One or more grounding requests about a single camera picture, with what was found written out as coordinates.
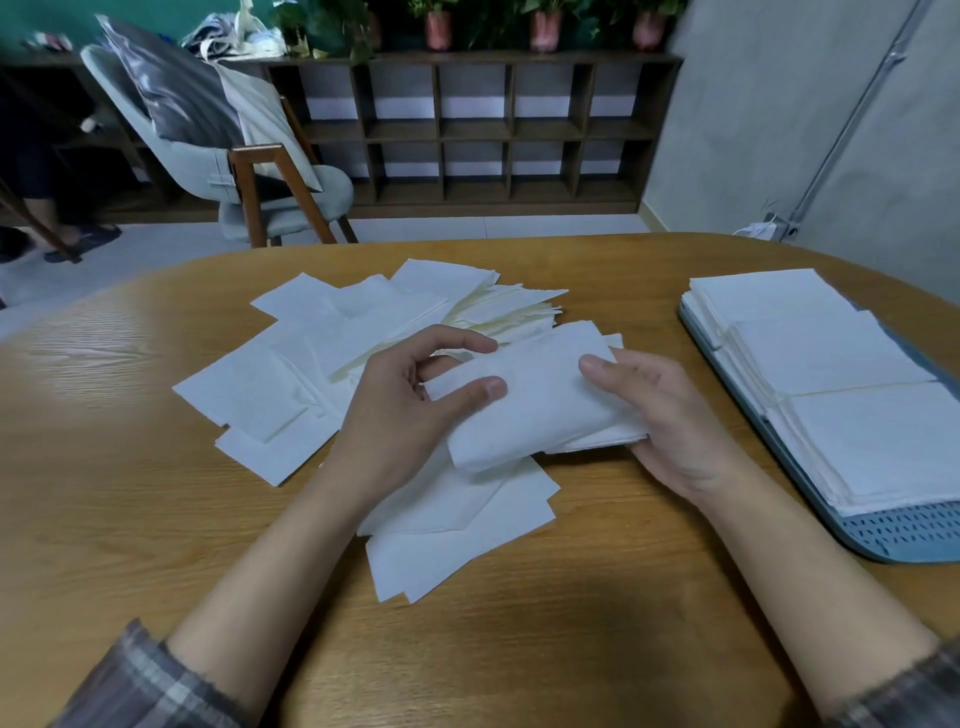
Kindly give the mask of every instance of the wood grain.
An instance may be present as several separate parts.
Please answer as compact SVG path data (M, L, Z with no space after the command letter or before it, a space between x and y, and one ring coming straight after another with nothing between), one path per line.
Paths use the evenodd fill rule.
M167 633L323 460L279 490L213 447L171 387L272 322L249 305L300 272L335 285L407 257L569 288L563 320L683 362L787 481L676 317L687 280L813 266L960 374L960 310L788 246L703 234L266 248L95 295L0 344L0 715L39 725L124 624ZM378 604L354 542L271 721L284 726L815 723L704 522L622 451L543 457L557 520L413 606ZM868 567L934 629L960 629L960 567Z

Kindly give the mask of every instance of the forearm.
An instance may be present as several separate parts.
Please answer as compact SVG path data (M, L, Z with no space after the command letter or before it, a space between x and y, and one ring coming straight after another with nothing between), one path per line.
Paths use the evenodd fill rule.
M700 498L821 715L939 640L759 469Z
M330 573L366 514L318 473L170 636L170 651L260 719Z

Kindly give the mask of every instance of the slipper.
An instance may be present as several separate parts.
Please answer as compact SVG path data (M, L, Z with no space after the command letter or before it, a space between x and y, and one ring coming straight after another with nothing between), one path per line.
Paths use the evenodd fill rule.
M70 250L77 255L89 253L92 250L107 245L111 240L120 237L122 231L119 228L103 228L99 225L80 225L80 240L70 246ZM43 259L48 263L63 263L69 258L60 251L49 251L43 254Z

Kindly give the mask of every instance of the cubby shelf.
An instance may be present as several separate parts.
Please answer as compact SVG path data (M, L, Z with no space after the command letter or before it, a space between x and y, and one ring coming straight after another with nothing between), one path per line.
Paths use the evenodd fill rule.
M374 100L372 82L372 70L379 72L378 67L385 64L429 69L430 83L426 93L429 95L432 87L431 118L385 117L389 108L379 107L382 100ZM449 66L457 64L488 64L503 68L502 116L443 116L446 97L441 69L447 83L448 74L458 73ZM517 108L520 95L518 75L539 73L536 69L542 69L546 64L572 67L566 116L531 116L531 110L534 113L542 111L529 105ZM595 89L598 68L604 64L638 67L638 71L634 71L638 81L632 107L621 105L619 112L623 115L590 115L594 97L603 93L595 93ZM321 163L324 163L324 155L330 155L326 163L336 163L334 157L346 149L352 149L360 156L368 176L359 177L357 169L349 169L354 184L351 217L392 217L635 211L653 163L681 64L682 59L671 54L585 50L556 54L412 51L380 54L369 64L359 66L350 66L345 59L271 59L236 61L232 65L243 66L245 71L272 82L290 101L307 139L321 157ZM38 71L48 72L51 78L72 71L97 104L106 100L76 56L25 56L12 59L5 65L12 73L23 71L33 79L37 78ZM316 101L317 90L311 90L308 103L301 71L305 73L307 67L325 66L331 67L329 73L340 74L344 83L348 81L348 96L343 98L341 94L336 99L341 106L333 115L355 118L311 118L311 105ZM216 206L180 193L142 140L116 115L118 123L115 128L93 136L71 137L60 145L64 150L104 148L114 154L119 151L132 167L146 170L151 183L125 192L122 199L104 205L101 218L120 223L216 219ZM406 147L405 155L404 145L412 145ZM501 150L496 153L496 161L492 162L493 171L500 169L500 174L464 176L463 172L470 171L471 165L467 164L465 169L463 154L468 152L463 150L476 148L490 155L495 149L493 145L498 145ZM535 163L531 167L531 158L525 156L537 147L561 150L558 174L525 174L532 169L541 171ZM616 150L621 151L618 152L619 158L604 158L605 161L598 164L597 157L591 158L589 153L585 154L585 149L614 157ZM418 165L429 169L433 164L433 176L389 176L387 170L391 161L396 165L400 158L402 164L395 169L407 170ZM461 174L450 173L457 169ZM609 173L592 174L597 171Z

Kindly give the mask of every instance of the stack of napkins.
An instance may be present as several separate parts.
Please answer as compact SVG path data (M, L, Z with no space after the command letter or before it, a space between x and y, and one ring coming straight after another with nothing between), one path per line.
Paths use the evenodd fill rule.
M507 396L461 423L423 469L361 524L377 595L416 601L471 559L553 520L559 488L529 455L633 442L646 429L580 375L584 353L612 359L619 335L592 322L554 328L565 290L501 285L495 271L408 260L344 288L300 275L252 304L276 323L174 390L227 431L216 447L279 485L343 424L375 352L433 324L496 339L490 354L427 382L438 399L480 376Z
M841 516L960 499L960 402L814 271L692 279L684 306Z

